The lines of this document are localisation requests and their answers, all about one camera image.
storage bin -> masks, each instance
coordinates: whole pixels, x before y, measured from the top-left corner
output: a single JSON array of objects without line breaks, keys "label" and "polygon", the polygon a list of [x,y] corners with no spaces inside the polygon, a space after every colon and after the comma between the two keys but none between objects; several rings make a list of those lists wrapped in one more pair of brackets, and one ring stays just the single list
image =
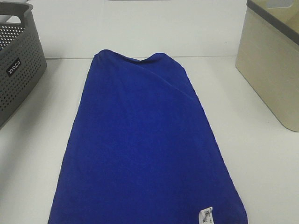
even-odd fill
[{"label": "storage bin", "polygon": [[237,69],[288,129],[299,132],[299,1],[248,0]]},{"label": "storage bin", "polygon": [[14,15],[21,21],[0,23],[0,126],[46,69],[31,10],[30,4],[0,2],[0,15]]}]

blue towel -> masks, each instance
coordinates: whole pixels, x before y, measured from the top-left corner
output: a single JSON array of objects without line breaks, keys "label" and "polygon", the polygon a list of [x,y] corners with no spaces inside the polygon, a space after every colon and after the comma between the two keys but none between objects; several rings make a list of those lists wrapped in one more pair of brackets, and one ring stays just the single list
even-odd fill
[{"label": "blue towel", "polygon": [[95,55],[49,224],[247,224],[184,68]]}]

gray plastic basket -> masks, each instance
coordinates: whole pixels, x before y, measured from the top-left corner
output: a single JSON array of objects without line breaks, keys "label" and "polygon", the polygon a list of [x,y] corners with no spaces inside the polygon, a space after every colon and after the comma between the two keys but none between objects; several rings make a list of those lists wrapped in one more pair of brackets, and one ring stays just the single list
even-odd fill
[{"label": "gray plastic basket", "polygon": [[1,15],[21,23],[0,23],[0,126],[45,72],[47,64],[31,13],[32,5],[0,2]]}]

towel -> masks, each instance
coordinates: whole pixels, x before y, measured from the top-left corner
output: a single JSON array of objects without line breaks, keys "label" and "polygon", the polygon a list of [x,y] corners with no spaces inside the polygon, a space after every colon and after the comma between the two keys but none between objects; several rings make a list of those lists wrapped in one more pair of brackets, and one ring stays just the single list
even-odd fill
[{"label": "towel", "polygon": [[247,224],[184,68],[96,54],[49,224]]}]

basket logo text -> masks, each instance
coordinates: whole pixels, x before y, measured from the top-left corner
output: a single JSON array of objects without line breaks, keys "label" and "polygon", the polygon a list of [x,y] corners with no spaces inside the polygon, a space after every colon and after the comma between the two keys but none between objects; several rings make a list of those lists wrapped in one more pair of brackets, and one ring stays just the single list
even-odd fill
[{"label": "basket logo text", "polygon": [[17,70],[18,68],[22,65],[22,62],[19,58],[17,58],[6,70],[6,73],[8,74],[9,77],[11,77]]}]

